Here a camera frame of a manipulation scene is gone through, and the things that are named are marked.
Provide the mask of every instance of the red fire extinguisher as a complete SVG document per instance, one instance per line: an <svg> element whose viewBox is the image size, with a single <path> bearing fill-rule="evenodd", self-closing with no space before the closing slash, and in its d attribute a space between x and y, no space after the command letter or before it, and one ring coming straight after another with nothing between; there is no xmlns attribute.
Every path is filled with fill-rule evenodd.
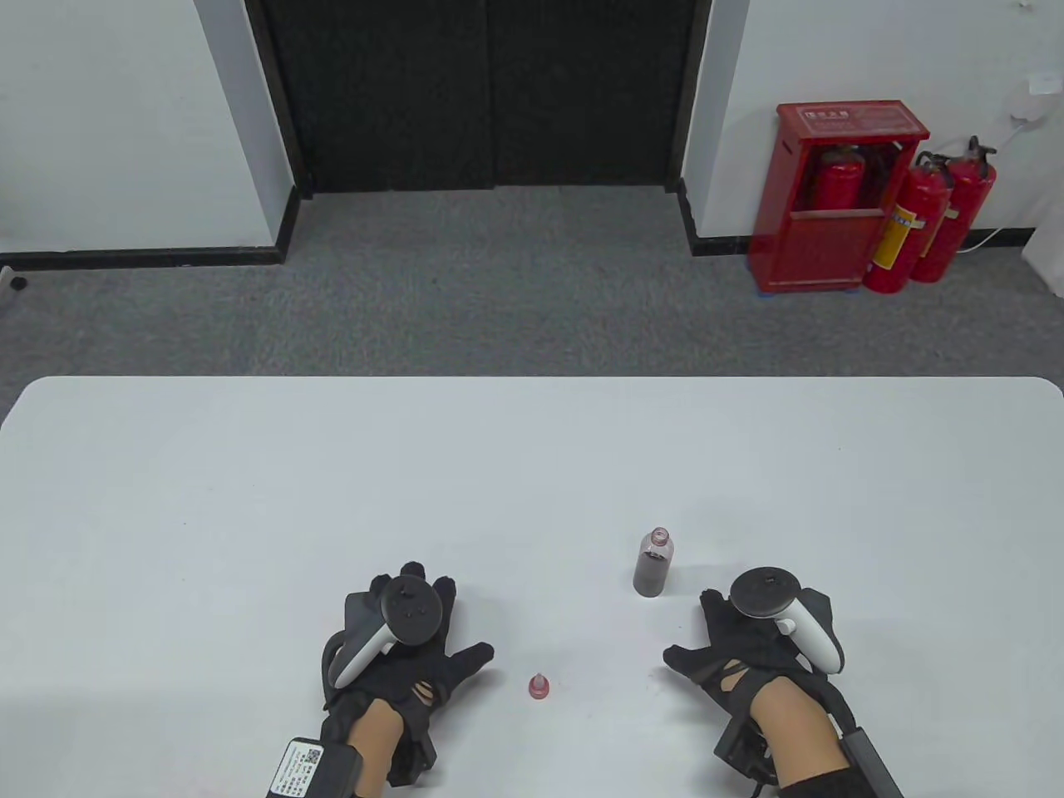
<svg viewBox="0 0 1064 798"><path fill-rule="evenodd" d="M916 262L927 251L946 216L953 179L949 159L921 152L909 170L898 204L887 221L883 239L865 275L865 287L879 294L897 294L905 287Z"/></svg>
<svg viewBox="0 0 1064 798"><path fill-rule="evenodd" d="M814 211L849 211L858 206L865 160L854 146L828 150L820 159L813 187Z"/></svg>
<svg viewBox="0 0 1064 798"><path fill-rule="evenodd" d="M971 226L997 181L997 169L986 162L987 155L995 154L997 150L983 147L979 144L979 137L972 136L964 157L949 162L949 173L955 183L953 196L931 248L913 269L913 280L937 283L946 276L946 270L971 232Z"/></svg>

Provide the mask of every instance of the fire extinguisher label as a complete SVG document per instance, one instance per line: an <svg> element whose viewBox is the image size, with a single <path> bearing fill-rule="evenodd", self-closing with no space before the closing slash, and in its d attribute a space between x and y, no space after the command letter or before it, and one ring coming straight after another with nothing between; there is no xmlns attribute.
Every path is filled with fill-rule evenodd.
<svg viewBox="0 0 1064 798"><path fill-rule="evenodd" d="M897 205L891 220L886 223L886 231L883 233L883 240L879 244L879 249L872 255L871 262L881 269L890 271L901 254L901 248L905 246L909 234L914 230L922 230L925 222L917 221L917 216L909 209Z"/></svg>
<svg viewBox="0 0 1064 798"><path fill-rule="evenodd" d="M960 216L960 214L955 210L953 210L952 207L949 209L948 211L946 211L946 215L943 216L941 219L938 219L938 223L935 225L934 232L931 233L931 235L928 236L928 246L926 246L924 248L924 251L920 252L920 257L927 257L928 256L928 252L930 252L931 251L931 247L934 246L934 240L935 240L935 238L938 237L938 232L942 230L942 226L946 223L946 219L955 219L958 216Z"/></svg>

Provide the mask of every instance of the red bottle cap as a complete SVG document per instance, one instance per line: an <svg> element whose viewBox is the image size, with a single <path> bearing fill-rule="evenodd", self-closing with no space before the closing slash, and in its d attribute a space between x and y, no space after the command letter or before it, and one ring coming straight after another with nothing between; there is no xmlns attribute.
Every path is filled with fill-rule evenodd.
<svg viewBox="0 0 1064 798"><path fill-rule="evenodd" d="M536 674L529 680L529 695L536 701L542 701L550 694L550 682L543 674Z"/></svg>

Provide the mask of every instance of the black door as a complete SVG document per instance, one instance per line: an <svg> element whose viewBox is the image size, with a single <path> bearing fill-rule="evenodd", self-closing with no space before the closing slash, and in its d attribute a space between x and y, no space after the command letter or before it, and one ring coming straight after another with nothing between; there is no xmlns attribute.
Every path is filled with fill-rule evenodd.
<svg viewBox="0 0 1064 798"><path fill-rule="evenodd" d="M261 0L315 190L666 180L697 0Z"/></svg>
<svg viewBox="0 0 1064 798"><path fill-rule="evenodd" d="M318 192L494 184L484 0L264 0Z"/></svg>
<svg viewBox="0 0 1064 798"><path fill-rule="evenodd" d="M666 179L696 0L488 0L499 184Z"/></svg>

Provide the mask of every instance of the red fire extinguisher cabinet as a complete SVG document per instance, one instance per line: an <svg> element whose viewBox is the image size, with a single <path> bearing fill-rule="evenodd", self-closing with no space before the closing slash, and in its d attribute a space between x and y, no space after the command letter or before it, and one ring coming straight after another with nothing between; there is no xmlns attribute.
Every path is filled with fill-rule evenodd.
<svg viewBox="0 0 1064 798"><path fill-rule="evenodd" d="M920 142L930 137L896 100L784 103L750 270L766 294L860 287ZM841 151L865 162L853 207L817 210L819 178Z"/></svg>

